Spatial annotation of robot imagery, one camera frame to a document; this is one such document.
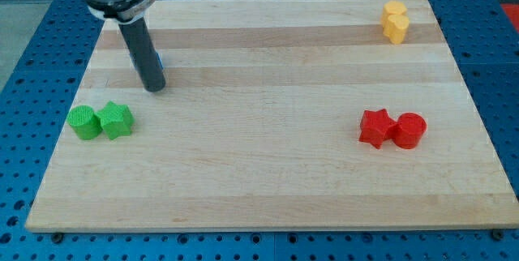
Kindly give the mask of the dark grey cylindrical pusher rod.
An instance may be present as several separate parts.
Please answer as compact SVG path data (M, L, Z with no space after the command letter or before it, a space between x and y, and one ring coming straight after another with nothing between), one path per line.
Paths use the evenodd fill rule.
M165 87L166 80L160 57L144 19L118 26L144 89L148 92L159 92Z

